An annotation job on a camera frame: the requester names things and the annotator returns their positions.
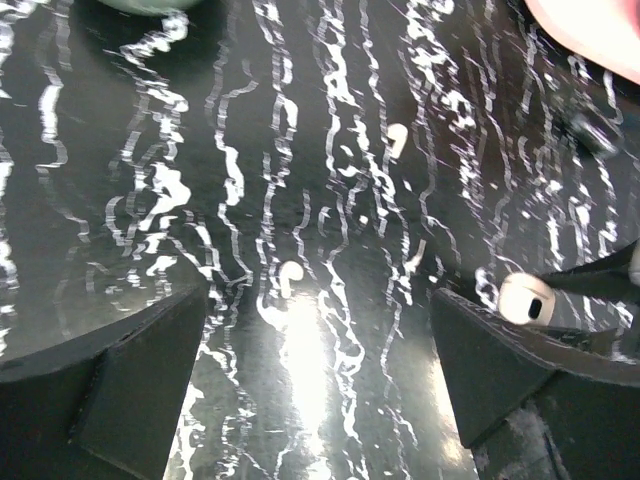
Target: pink object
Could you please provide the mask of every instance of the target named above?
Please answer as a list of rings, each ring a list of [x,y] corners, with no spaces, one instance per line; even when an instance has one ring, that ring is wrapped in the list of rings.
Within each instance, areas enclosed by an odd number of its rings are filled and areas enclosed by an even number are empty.
[[[556,41],[640,83],[640,0],[525,0]]]

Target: white object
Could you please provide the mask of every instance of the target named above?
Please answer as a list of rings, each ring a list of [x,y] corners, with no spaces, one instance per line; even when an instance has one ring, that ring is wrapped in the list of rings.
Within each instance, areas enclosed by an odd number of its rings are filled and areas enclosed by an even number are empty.
[[[187,10],[200,0],[100,0],[116,10],[136,15],[157,17],[175,10]]]
[[[304,278],[304,269],[299,263],[288,261],[280,267],[280,295],[291,298],[291,280],[299,282]]]
[[[553,289],[527,273],[509,275],[500,287],[498,311],[516,325],[549,325],[555,305]]]
[[[640,287],[640,240],[636,243],[636,248],[633,250],[633,256],[631,257],[629,279],[631,279],[631,283]]]
[[[387,138],[391,140],[391,158],[400,157],[408,136],[409,130],[400,123],[394,123],[387,127]]]
[[[424,248],[427,246],[427,242],[423,239],[420,239],[420,244],[418,245],[418,252],[404,264],[404,270],[409,275],[413,275],[418,270],[420,266],[420,262],[422,262],[422,257],[424,256]]]

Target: white earbud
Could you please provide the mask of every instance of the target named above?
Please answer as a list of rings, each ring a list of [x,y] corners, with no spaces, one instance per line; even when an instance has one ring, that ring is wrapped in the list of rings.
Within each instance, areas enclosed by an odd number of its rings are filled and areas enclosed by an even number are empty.
[[[391,140],[391,158],[400,157],[408,136],[409,130],[401,123],[394,123],[387,127],[387,138]]]
[[[629,266],[629,279],[631,283],[640,287],[640,240],[636,243],[631,257],[631,265]]]
[[[555,304],[553,289],[527,273],[512,273],[500,287],[498,311],[516,325],[549,325]]]
[[[304,277],[304,269],[299,263],[289,260],[280,267],[280,295],[291,298],[290,281],[299,282]]]

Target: black and white marble pattern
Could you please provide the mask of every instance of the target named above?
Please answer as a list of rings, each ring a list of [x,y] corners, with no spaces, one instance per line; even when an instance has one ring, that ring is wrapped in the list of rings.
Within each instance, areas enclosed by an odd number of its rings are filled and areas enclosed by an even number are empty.
[[[509,272],[639,235],[638,88],[517,0],[0,0],[0,73],[3,359],[208,283],[166,479],[476,478],[430,292],[495,309]],[[558,95],[626,150],[577,148]]]

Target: green object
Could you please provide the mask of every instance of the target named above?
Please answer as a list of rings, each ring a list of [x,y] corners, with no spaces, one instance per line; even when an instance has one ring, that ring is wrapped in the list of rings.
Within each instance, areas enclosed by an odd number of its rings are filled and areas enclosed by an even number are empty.
[[[200,0],[100,0],[116,10],[135,15],[155,17],[167,15],[176,10],[186,10]]]

